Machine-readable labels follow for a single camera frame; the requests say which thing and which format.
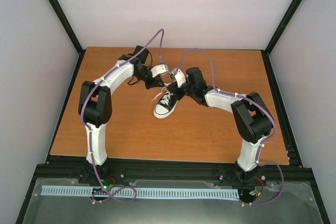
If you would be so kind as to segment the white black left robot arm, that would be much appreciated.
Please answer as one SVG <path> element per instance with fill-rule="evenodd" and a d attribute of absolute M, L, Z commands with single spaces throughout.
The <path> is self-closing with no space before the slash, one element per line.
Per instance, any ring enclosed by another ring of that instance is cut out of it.
<path fill-rule="evenodd" d="M 94 81 L 85 81 L 81 86 L 78 113 L 87 135 L 86 160 L 91 178 L 97 183 L 108 180 L 109 170 L 104 167 L 107 160 L 106 128 L 112 116 L 112 95 L 127 78 L 136 77 L 147 89 L 164 87 L 161 74 L 169 70 L 165 64 L 147 66 L 151 53 L 146 47 L 136 46 L 132 54 L 118 58 L 115 65 Z"/>

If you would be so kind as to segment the black white canvas sneaker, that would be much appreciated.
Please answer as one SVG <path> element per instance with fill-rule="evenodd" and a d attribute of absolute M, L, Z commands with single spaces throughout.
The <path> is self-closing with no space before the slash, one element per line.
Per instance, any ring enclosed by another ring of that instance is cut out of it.
<path fill-rule="evenodd" d="M 158 100 L 153 109 L 153 114 L 157 119 L 164 119 L 170 116 L 179 101 L 176 89 L 168 89 Z"/>

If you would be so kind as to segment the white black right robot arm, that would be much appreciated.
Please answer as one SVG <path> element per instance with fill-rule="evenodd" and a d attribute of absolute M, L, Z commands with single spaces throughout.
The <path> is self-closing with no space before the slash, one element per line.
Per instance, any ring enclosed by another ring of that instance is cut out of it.
<path fill-rule="evenodd" d="M 259 157 L 264 142 L 276 128 L 261 96 L 233 94 L 208 86 L 198 67 L 189 68 L 184 74 L 175 68 L 171 73 L 175 82 L 169 86 L 180 100 L 192 98 L 199 105 L 218 108 L 233 114 L 238 133 L 242 138 L 240 155 L 235 164 L 235 177 L 239 184 L 247 184 L 257 173 Z"/>

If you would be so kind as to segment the white shoelace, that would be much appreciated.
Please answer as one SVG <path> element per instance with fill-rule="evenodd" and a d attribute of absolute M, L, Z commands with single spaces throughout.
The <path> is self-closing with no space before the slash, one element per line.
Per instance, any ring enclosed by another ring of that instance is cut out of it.
<path fill-rule="evenodd" d="M 173 96 L 172 91 L 168 89 L 169 85 L 170 83 L 165 83 L 164 87 L 161 88 L 161 92 L 152 99 L 152 101 L 154 101 L 159 98 L 156 105 L 159 105 L 168 111 L 172 110 L 176 104 L 176 98 Z"/>

